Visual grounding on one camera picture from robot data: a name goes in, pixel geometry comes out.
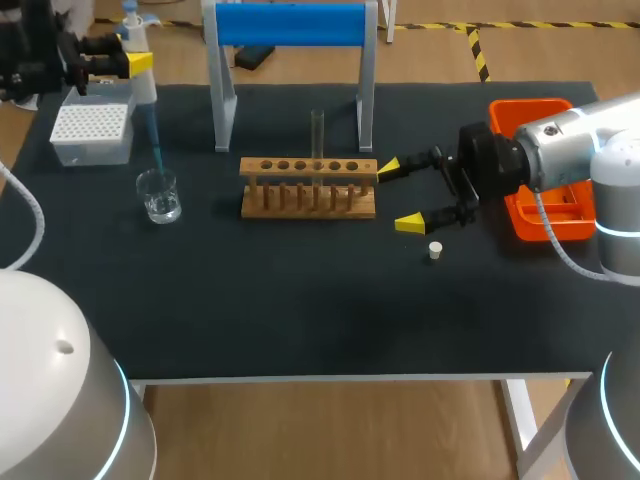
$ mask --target small white bottle cap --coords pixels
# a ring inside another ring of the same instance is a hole
[[[437,260],[442,252],[442,244],[440,242],[431,242],[429,244],[429,257],[432,260]]]

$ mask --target wooden test tube rack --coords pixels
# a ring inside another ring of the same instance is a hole
[[[372,159],[243,157],[240,175],[248,177],[249,185],[244,189],[242,217],[375,218],[377,171],[378,162]],[[349,183],[338,186],[337,180]]]

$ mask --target white cable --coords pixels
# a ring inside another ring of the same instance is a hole
[[[553,229],[551,228],[551,223],[549,222],[549,217],[547,217],[547,212],[544,209],[544,204],[542,203],[542,197],[540,193],[534,192],[533,196],[536,199],[536,206],[538,207],[538,213],[540,214],[540,218],[542,218],[542,223],[544,224],[544,230],[547,232],[549,236],[549,240],[551,240],[551,244],[553,248],[555,248],[556,253],[560,256],[562,261],[567,264],[567,266],[576,273],[580,275],[584,275],[587,278],[591,278],[592,280],[601,280],[603,282],[609,282],[611,279],[607,277],[604,273],[596,273],[591,270],[587,270],[586,268],[582,268],[576,262],[569,258],[567,252],[564,251],[556,234],[553,233]]]
[[[27,187],[25,187],[22,182],[13,175],[13,173],[11,173],[11,171],[2,163],[2,160],[0,160],[0,174],[2,174],[4,178],[7,179],[7,182],[18,190],[20,195],[22,195],[22,198],[24,198],[27,204],[31,207],[33,216],[36,220],[36,232],[33,236],[33,240],[31,240],[31,245],[29,245],[29,248],[27,248],[18,260],[6,268],[7,270],[18,270],[29,261],[34,253],[36,253],[36,250],[38,250],[38,247],[40,246],[40,242],[42,242],[42,237],[44,237],[44,213],[42,213],[42,208],[36,200],[36,197],[27,190]]]

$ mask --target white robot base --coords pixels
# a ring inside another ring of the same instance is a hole
[[[153,424],[62,290],[0,270],[0,480],[148,480]]]

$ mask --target glass test tube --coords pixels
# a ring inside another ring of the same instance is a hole
[[[311,159],[313,169],[322,168],[324,158],[324,110],[311,110]],[[322,186],[322,177],[311,177],[311,184]]]

